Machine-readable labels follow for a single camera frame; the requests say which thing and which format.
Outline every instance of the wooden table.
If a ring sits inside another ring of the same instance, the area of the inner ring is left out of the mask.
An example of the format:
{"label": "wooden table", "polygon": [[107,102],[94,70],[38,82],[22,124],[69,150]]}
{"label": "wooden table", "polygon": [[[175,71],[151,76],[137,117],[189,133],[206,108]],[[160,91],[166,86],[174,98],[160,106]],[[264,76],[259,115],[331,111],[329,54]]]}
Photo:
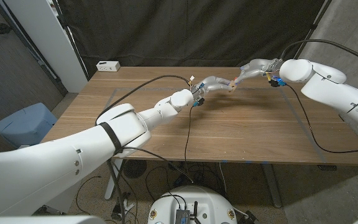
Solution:
{"label": "wooden table", "polygon": [[[239,72],[238,68],[209,67],[121,67],[118,72],[96,72],[44,141],[92,127],[107,105],[159,75],[193,75],[193,82],[198,83],[210,75],[232,80]],[[358,149],[358,137],[337,112],[305,97],[301,84],[291,85],[301,97],[320,145],[333,151]],[[183,88],[183,80],[163,78],[121,103],[142,111]],[[183,109],[170,124],[155,128],[144,148],[166,159],[183,161],[189,110]],[[291,89],[273,88],[263,77],[244,81],[233,94],[210,93],[203,106],[193,108],[186,156],[188,161],[358,165],[358,152],[331,154],[317,148]],[[138,151],[126,159],[157,158]]]}

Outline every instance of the cable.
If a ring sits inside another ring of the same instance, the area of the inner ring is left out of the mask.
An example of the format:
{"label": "cable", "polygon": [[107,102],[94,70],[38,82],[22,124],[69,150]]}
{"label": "cable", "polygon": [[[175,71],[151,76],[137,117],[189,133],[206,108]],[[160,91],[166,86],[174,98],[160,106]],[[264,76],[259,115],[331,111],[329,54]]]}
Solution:
{"label": "cable", "polygon": [[189,137],[190,137],[190,127],[191,127],[191,110],[194,108],[194,106],[191,106],[190,112],[189,112],[189,131],[187,132],[187,140],[186,140],[186,146],[185,146],[185,169],[188,172],[187,169],[187,158],[186,158],[186,151],[187,151],[187,144],[189,143]]}
{"label": "cable", "polygon": [[180,195],[163,195],[163,196],[159,197],[158,199],[160,199],[160,198],[165,198],[165,197],[171,197],[171,196],[173,196],[173,197],[180,197],[180,198],[184,201],[184,203],[185,203],[185,210],[187,209],[186,200],[185,200],[182,196],[180,196]]}
{"label": "cable", "polygon": [[[115,163],[113,163],[114,167],[116,168],[116,170],[119,172],[119,169],[117,167],[117,165]],[[136,213],[135,213],[135,224],[136,224],[136,219],[137,219],[137,196],[136,193],[134,191],[134,189],[131,187],[131,185],[129,185],[128,181],[124,178],[124,176],[121,176],[121,178],[124,180],[124,182],[128,185],[128,187],[130,188],[130,190],[132,191],[132,193],[134,193],[135,196],[135,201],[136,201]]]}
{"label": "cable", "polygon": [[[192,170],[191,168],[198,166],[198,165],[192,165],[189,167],[189,172],[201,172],[202,170]],[[205,166],[206,168],[208,168],[208,170],[204,170],[205,172],[209,172],[211,174],[213,174],[216,178],[216,185],[218,186],[218,189],[215,189],[215,191],[220,192],[221,195],[224,195],[225,197],[227,197],[226,192],[224,191],[224,184],[222,179],[219,177],[219,175],[217,175],[217,173],[213,172],[212,169],[210,168],[210,166]]]}
{"label": "cable", "polygon": [[[152,195],[151,192],[150,192],[149,185],[147,184],[147,178],[149,177],[150,173],[151,173],[153,170],[156,170],[156,169],[158,169],[158,168],[163,168],[163,169],[165,170],[165,174],[166,174],[166,178],[167,178],[167,185],[168,185],[168,193],[169,193],[170,195],[172,195],[172,193],[171,193],[171,191],[170,191],[171,186],[169,185],[169,181],[168,181],[168,170],[167,170],[167,168],[165,168],[165,167],[158,166],[158,167],[156,167],[156,168],[150,170],[149,173],[146,175],[146,178],[145,178],[146,189],[147,189],[147,192],[149,193],[150,197],[153,199],[153,202],[155,202],[155,199],[154,199],[153,195]],[[175,200],[178,202],[179,209],[181,209],[180,203],[179,203],[178,199],[177,199],[175,196],[174,196],[174,198],[175,198]]]}
{"label": "cable", "polygon": [[169,164],[171,164],[171,166],[173,166],[176,170],[178,170],[179,172],[181,172],[182,174],[184,174],[185,176],[187,176],[187,178],[191,181],[192,184],[194,183],[193,179],[191,179],[191,177],[190,177],[188,174],[184,173],[181,169],[179,169],[177,166],[175,166],[172,162],[168,161],[166,158],[163,158],[163,157],[161,157],[161,156],[159,156],[159,155],[157,155],[157,154],[155,154],[155,153],[149,152],[149,151],[147,151],[147,150],[145,150],[145,149],[141,149],[141,148],[138,148],[138,147],[123,147],[123,148],[124,148],[124,149],[137,149],[137,150],[140,150],[140,151],[142,151],[142,152],[149,153],[150,155],[153,155],[153,156],[155,156],[155,157],[158,157],[158,158],[160,158],[160,159],[162,159],[162,160],[164,160],[164,161],[167,161],[167,162],[168,162]]}
{"label": "cable", "polygon": [[83,183],[81,184],[81,187],[80,187],[80,188],[78,189],[78,191],[77,191],[77,195],[75,196],[75,203],[77,204],[77,207],[78,207],[78,209],[79,209],[81,212],[80,212],[80,213],[77,213],[76,215],[81,214],[81,213],[87,213],[88,215],[91,215],[89,212],[86,212],[86,211],[82,210],[82,209],[80,208],[80,206],[78,205],[78,194],[80,194],[80,190],[81,190],[82,186],[84,186],[85,183],[87,183],[88,181],[90,181],[90,180],[93,179],[93,178],[101,178],[101,176],[95,176],[95,177],[89,178],[88,180],[86,180],[85,182],[83,182]]}
{"label": "cable", "polygon": [[284,56],[285,56],[285,54],[286,54],[286,52],[287,52],[288,49],[290,49],[290,48],[293,47],[294,45],[301,44],[301,43],[304,43],[304,42],[321,42],[321,43],[325,43],[325,44],[331,44],[331,45],[333,45],[333,46],[335,46],[335,47],[339,47],[340,49],[345,50],[345,51],[349,52],[350,54],[355,55],[355,56],[358,57],[358,53],[355,52],[354,50],[349,49],[349,48],[347,48],[347,47],[345,47],[345,46],[343,46],[343,45],[341,45],[341,44],[335,43],[335,42],[333,42],[333,41],[330,41],[330,40],[321,40],[321,39],[308,39],[308,40],[300,40],[300,41],[297,41],[297,42],[294,42],[294,43],[288,45],[288,46],[283,50],[283,52],[282,52],[282,54],[281,54],[281,56],[280,56],[280,59],[283,59],[283,58],[284,58]]}
{"label": "cable", "polygon": [[233,209],[234,209],[235,211],[237,211],[237,212],[239,212],[239,213],[245,215],[247,218],[249,218],[249,215],[248,215],[248,214],[246,214],[245,212],[240,211],[238,208],[234,208],[234,207],[233,207]]}
{"label": "cable", "polygon": [[296,93],[296,91],[295,91],[290,85],[286,84],[286,86],[290,87],[291,90],[295,93],[296,98],[298,99],[299,104],[301,105],[302,110],[303,110],[303,113],[305,114],[306,120],[307,120],[307,122],[308,122],[311,136],[313,137],[314,142],[316,143],[316,145],[317,145],[320,149],[322,149],[322,150],[324,150],[324,151],[326,151],[326,152],[330,152],[330,153],[350,153],[350,152],[358,152],[358,149],[349,150],[349,151],[330,151],[330,150],[328,150],[328,149],[325,149],[325,148],[321,147],[321,146],[317,143],[317,140],[316,140],[316,138],[315,138],[315,136],[314,136],[313,130],[312,130],[311,125],[310,125],[310,121],[309,121],[308,115],[306,114],[306,110],[305,110],[305,108],[303,107],[302,102],[301,102],[301,100],[299,99],[298,94]]}
{"label": "cable", "polygon": [[224,180],[224,175],[223,175],[223,171],[222,171],[222,165],[221,165],[221,163],[219,163],[219,168],[220,168],[221,173],[222,173],[223,184],[224,184],[224,191],[225,191],[225,192],[226,192],[226,194],[227,194],[226,181]]}
{"label": "cable", "polygon": [[98,115],[98,117],[96,118],[96,121],[94,122],[94,125],[95,125],[95,126],[97,125],[96,122],[97,122],[97,120],[100,118],[100,116],[101,116],[102,114],[104,114],[106,111],[110,110],[113,106],[115,106],[115,105],[116,105],[117,103],[119,103],[121,100],[127,98],[129,95],[133,94],[133,92],[135,92],[136,90],[142,88],[143,86],[145,86],[145,85],[147,85],[147,84],[149,84],[149,83],[151,83],[151,82],[154,82],[154,81],[156,81],[156,80],[158,80],[158,79],[160,79],[160,78],[165,78],[165,77],[180,78],[180,79],[186,81],[186,84],[187,84],[188,86],[190,86],[189,81],[188,81],[186,78],[180,77],[180,76],[178,76],[178,75],[162,75],[162,76],[159,76],[159,77],[157,77],[157,78],[153,78],[153,79],[151,79],[151,80],[149,80],[149,81],[147,81],[147,82],[145,82],[145,83],[139,85],[138,87],[134,88],[134,89],[131,90],[129,93],[125,94],[123,97],[121,97],[120,99],[116,100],[114,103],[112,103],[112,104],[111,104],[110,106],[108,106],[106,109],[104,109],[104,110]]}
{"label": "cable", "polygon": [[121,209],[121,223],[125,224],[124,199],[122,198],[121,189],[119,188],[118,180],[117,180],[116,174],[114,173],[114,168],[111,165],[111,159],[108,159],[106,161],[106,163],[107,163],[107,166],[109,167],[110,175],[112,177],[112,181],[114,182],[114,186],[117,188],[118,201],[119,201],[119,206]]}
{"label": "cable", "polygon": [[135,216],[132,212],[130,212],[130,211],[127,211],[127,213],[129,213],[129,214],[131,214],[131,215],[133,215],[133,216]]}
{"label": "cable", "polygon": [[194,91],[193,93],[191,93],[192,95],[195,94],[198,90],[200,90],[201,86],[198,87],[198,89],[196,89],[196,91]]}

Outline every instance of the floor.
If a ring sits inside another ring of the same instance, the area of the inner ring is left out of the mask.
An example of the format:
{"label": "floor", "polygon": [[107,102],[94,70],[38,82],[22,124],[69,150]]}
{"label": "floor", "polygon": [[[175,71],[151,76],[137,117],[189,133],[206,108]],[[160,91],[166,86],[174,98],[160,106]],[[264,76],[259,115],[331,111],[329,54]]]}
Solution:
{"label": "floor", "polygon": [[[72,102],[75,95],[68,95],[52,111],[55,116],[62,114]],[[139,223],[146,223],[147,215],[153,200],[147,193],[145,176],[157,166],[168,170],[169,183],[179,176],[175,170],[170,170],[166,162],[147,161],[146,172],[137,179],[128,179],[138,198]],[[206,163],[215,172],[215,164]],[[337,171],[322,171],[317,166],[274,165],[283,208],[274,208],[270,198],[267,183],[258,164],[222,164],[227,183],[227,195],[232,204],[242,211],[250,210],[261,223],[353,223],[358,220],[358,167],[337,167]],[[102,165],[87,178],[99,176],[87,182],[78,194],[78,205],[82,210],[110,220],[111,212],[116,204],[116,195],[110,201],[104,199],[104,191],[108,182],[107,165]],[[148,178],[148,186],[154,197],[168,190],[164,181],[163,169],[153,171]],[[212,189],[216,188],[216,179],[205,175],[205,183]],[[123,192],[130,188],[120,179]],[[135,202],[134,196],[129,197],[129,203]],[[83,215],[73,201],[69,215]]]}

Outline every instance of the gray wall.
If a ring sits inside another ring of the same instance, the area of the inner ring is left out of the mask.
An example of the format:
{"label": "gray wall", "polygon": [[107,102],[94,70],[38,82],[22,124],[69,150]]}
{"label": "gray wall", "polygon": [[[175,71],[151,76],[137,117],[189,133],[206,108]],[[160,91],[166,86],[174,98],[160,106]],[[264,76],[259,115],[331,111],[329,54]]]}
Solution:
{"label": "gray wall", "polygon": [[[335,41],[358,52],[358,1],[334,0],[311,39]],[[334,46],[308,43],[300,58],[337,68],[347,75],[346,83],[358,88],[358,58]],[[342,114],[358,135],[358,124]]]}

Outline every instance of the black curtain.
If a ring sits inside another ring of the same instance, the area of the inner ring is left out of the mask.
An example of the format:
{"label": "black curtain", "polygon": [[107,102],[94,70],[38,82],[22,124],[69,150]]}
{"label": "black curtain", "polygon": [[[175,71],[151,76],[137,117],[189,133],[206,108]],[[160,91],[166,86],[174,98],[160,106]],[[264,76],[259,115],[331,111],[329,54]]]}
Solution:
{"label": "black curtain", "polygon": [[[121,66],[233,67],[277,58],[309,32],[324,0],[59,0],[90,75]],[[289,52],[293,57],[296,49]]]}

